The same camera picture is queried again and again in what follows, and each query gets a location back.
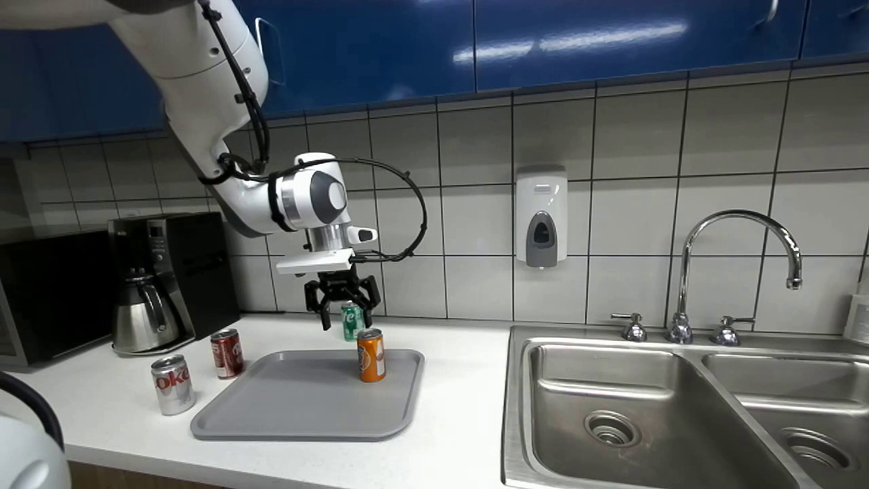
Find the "coffee maker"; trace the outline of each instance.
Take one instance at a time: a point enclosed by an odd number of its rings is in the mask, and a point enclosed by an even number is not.
[[[110,235],[123,276],[115,353],[169,353],[240,321],[218,212],[115,219]]]

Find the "can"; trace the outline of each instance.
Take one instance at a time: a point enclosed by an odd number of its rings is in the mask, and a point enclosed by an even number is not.
[[[363,382],[377,382],[385,378],[384,330],[381,329],[359,330],[357,333],[357,353],[359,353],[359,378]]]
[[[220,381],[237,378],[244,368],[241,336],[237,329],[213,333],[213,356]]]
[[[163,416],[177,416],[194,406],[194,381],[184,356],[158,357],[152,364],[158,401]]]

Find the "kitchen counter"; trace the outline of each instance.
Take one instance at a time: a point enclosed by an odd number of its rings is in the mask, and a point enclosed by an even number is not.
[[[233,322],[247,360],[275,351],[353,347],[339,325],[309,318],[251,315]],[[426,357],[412,423],[381,442],[222,442],[196,440],[191,419],[230,381],[218,381],[210,341],[182,347],[198,401],[161,416],[149,378],[152,357],[118,357],[99,344],[38,372],[19,375],[59,416],[69,459],[154,473],[214,485],[503,485],[501,425],[507,329],[456,322],[377,322],[385,347]],[[0,412],[28,406],[0,395]]]

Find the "gray tray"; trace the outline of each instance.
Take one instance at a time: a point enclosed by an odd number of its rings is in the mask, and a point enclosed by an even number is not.
[[[385,378],[361,382],[357,351],[279,351],[214,395],[194,420],[198,440],[384,440],[415,406],[419,351],[385,351]]]

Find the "stainless steel sink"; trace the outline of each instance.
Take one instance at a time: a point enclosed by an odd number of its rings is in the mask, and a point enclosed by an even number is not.
[[[507,485],[869,485],[869,347],[514,329]]]
[[[821,485],[869,485],[867,360],[714,353],[704,364]]]

